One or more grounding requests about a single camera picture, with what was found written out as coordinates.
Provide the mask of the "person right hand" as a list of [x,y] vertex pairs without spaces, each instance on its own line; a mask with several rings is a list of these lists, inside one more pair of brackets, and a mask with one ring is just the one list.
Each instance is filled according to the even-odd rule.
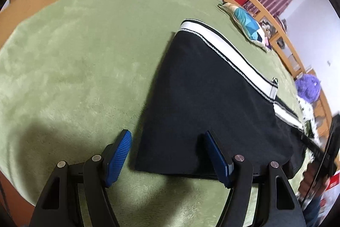
[[[313,183],[313,178],[317,171],[318,166],[319,166],[318,162],[314,161],[312,163],[309,163],[306,171],[303,173],[304,178],[300,182],[298,189],[298,192],[300,193],[301,197],[304,198],[307,195],[308,189]],[[314,188],[311,188],[311,192],[313,191],[315,193],[315,197],[319,197],[323,194],[323,192],[325,192],[329,184],[330,178],[326,176],[319,185],[315,186]]]

